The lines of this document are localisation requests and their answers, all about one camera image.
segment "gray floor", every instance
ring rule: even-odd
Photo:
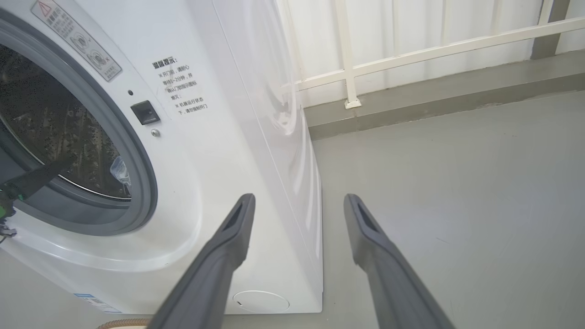
[[[321,314],[226,316],[224,328],[376,328],[342,213],[362,197],[456,327],[585,327],[585,92],[314,142],[323,182]],[[0,251],[2,328],[119,317]]]

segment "warning sticker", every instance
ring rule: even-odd
[[[106,81],[122,68],[67,12],[52,0],[35,2],[32,13],[75,49]]]
[[[94,296],[92,296],[90,294],[74,294],[74,295],[76,295],[77,297],[79,297],[79,298],[87,301],[89,304],[92,304],[93,306],[97,307],[102,312],[105,312],[105,313],[121,313],[117,309],[111,307],[110,305],[102,302],[101,300],[95,298]]]
[[[207,100],[189,65],[179,63],[170,56],[154,61],[152,66],[176,114],[186,115],[208,108]]]

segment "washing machine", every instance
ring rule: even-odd
[[[0,181],[75,157],[1,248],[104,312],[153,314],[253,193],[226,313],[321,311],[321,182],[272,0],[0,6]]]

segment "white railing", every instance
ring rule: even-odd
[[[291,47],[294,55],[300,62],[300,53],[298,40],[292,23],[290,14],[289,0],[283,0],[286,21],[291,38]],[[381,60],[371,61],[369,63],[353,65],[352,44],[349,36],[349,23],[347,20],[347,9],[345,0],[335,0],[335,15],[339,41],[341,44],[343,69],[320,74],[313,77],[304,77],[304,68],[302,63],[298,63],[301,80],[297,81],[299,90],[334,83],[345,80],[347,89],[346,108],[361,106],[360,100],[356,94],[355,78],[366,74],[388,70],[390,68],[404,66],[420,61],[435,59],[438,57],[449,56],[458,53],[469,52],[471,50],[482,49],[499,44],[511,43],[521,40],[533,39],[536,37],[554,35],[557,33],[568,32],[573,30],[585,29],[585,17],[560,20],[558,22],[548,23],[548,18],[552,9],[554,0],[543,0],[542,9],[538,24],[528,28],[516,29],[506,32],[499,32],[499,22],[501,16],[502,0],[494,0],[494,9],[491,18],[490,35],[468,39],[460,42],[448,43],[447,31],[449,30],[449,12],[451,0],[443,0],[442,27],[441,27],[441,45],[438,47],[427,48],[415,52],[401,54],[398,48],[398,1],[392,0],[393,12],[393,43],[394,56]]]

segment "baseboard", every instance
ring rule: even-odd
[[[311,139],[585,90],[585,50],[468,71],[305,109]]]

